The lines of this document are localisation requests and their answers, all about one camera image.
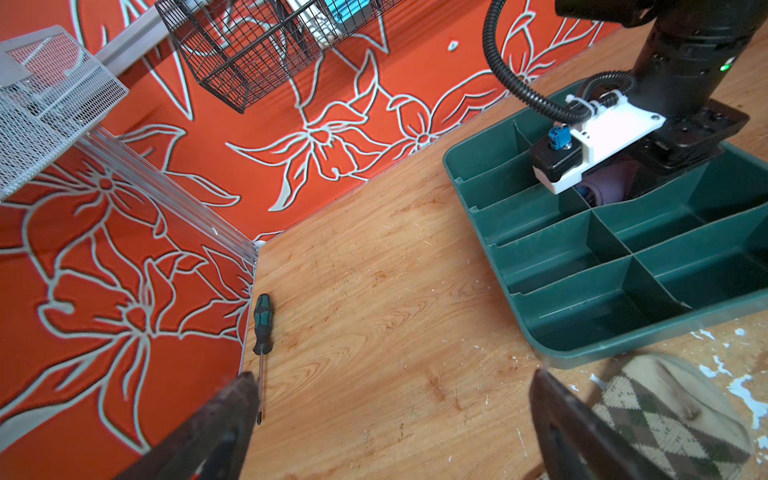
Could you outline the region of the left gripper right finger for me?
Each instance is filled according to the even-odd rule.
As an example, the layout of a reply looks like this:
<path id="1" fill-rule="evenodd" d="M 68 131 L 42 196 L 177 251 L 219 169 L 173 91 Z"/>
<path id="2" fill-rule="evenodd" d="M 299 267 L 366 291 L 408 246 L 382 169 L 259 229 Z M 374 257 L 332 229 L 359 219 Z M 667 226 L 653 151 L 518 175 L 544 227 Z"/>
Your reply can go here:
<path id="1" fill-rule="evenodd" d="M 667 479 L 545 369 L 529 389 L 532 422 L 550 479 Z"/>

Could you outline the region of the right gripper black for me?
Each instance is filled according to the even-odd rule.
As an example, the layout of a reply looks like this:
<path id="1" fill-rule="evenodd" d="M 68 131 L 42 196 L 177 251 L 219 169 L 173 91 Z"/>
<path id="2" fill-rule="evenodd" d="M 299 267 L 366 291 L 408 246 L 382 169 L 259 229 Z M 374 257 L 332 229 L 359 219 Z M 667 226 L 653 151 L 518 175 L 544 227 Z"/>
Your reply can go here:
<path id="1" fill-rule="evenodd" d="M 748 114 L 710 99 L 696 114 L 666 121 L 626 149 L 637 164 L 627 196 L 645 195 L 711 161 L 723 152 L 721 143 L 749 120 Z"/>

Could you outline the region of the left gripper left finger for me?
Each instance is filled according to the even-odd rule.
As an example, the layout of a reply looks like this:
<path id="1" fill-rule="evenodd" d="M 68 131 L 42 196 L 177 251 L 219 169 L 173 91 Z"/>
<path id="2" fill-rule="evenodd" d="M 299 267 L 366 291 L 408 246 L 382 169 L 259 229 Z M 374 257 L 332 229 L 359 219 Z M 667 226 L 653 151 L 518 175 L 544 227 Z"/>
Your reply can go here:
<path id="1" fill-rule="evenodd" d="M 119 479 L 238 479 L 260 406 L 257 382 L 238 375 Z"/>

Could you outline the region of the purple sock yellow cuff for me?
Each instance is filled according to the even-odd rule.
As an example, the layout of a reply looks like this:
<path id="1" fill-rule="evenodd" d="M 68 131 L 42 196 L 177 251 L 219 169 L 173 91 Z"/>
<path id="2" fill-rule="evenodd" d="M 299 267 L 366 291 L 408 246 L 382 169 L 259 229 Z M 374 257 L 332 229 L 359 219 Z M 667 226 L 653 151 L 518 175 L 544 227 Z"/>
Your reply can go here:
<path id="1" fill-rule="evenodd" d="M 622 202 L 629 197 L 638 168 L 634 160 L 617 161 L 588 173 L 575 190 L 591 207 Z"/>

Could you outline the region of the beige argyle sock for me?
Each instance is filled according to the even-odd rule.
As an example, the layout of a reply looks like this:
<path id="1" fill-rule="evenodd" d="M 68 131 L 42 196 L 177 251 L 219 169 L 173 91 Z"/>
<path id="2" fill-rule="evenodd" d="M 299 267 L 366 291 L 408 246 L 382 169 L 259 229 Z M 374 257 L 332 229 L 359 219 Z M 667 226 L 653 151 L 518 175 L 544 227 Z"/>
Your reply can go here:
<path id="1" fill-rule="evenodd" d="M 672 479 L 736 479 L 752 457 L 748 426 L 725 394 L 678 357 L 624 360 L 592 411 Z"/>

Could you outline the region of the green plastic divided tray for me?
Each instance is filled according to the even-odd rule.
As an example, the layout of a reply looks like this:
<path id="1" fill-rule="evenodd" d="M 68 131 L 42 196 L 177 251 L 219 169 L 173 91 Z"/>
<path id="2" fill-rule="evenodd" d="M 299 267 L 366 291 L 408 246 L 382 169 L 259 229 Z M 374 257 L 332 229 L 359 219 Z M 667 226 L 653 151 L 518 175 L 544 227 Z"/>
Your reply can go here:
<path id="1" fill-rule="evenodd" d="M 517 324 L 570 369 L 767 307 L 767 165 L 733 145 L 637 199 L 551 193 L 529 155 L 549 122 L 521 110 L 443 164 Z"/>

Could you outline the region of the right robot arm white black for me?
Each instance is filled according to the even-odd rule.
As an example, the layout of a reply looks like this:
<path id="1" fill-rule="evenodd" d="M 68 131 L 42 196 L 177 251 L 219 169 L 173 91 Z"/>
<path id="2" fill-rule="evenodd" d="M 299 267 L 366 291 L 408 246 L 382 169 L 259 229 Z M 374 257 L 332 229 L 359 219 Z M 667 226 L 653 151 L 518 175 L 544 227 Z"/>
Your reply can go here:
<path id="1" fill-rule="evenodd" d="M 496 33 L 503 3 L 482 30 L 498 81 L 552 127 L 531 147 L 535 177 L 550 192 L 617 188 L 640 196 L 710 161 L 748 121 L 713 92 L 766 22 L 763 1 L 559 1 L 562 17 L 651 30 L 632 69 L 584 80 L 564 102 L 525 84 L 502 57 Z"/>

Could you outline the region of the light blue box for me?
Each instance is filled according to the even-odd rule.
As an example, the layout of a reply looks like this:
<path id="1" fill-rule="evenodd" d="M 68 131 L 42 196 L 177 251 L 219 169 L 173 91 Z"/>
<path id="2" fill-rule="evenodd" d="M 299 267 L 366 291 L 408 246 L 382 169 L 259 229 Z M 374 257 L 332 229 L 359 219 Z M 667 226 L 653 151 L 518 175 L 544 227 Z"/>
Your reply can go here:
<path id="1" fill-rule="evenodd" d="M 325 0 L 335 20 L 345 22 L 354 16 L 367 14 L 371 10 L 370 0 Z"/>

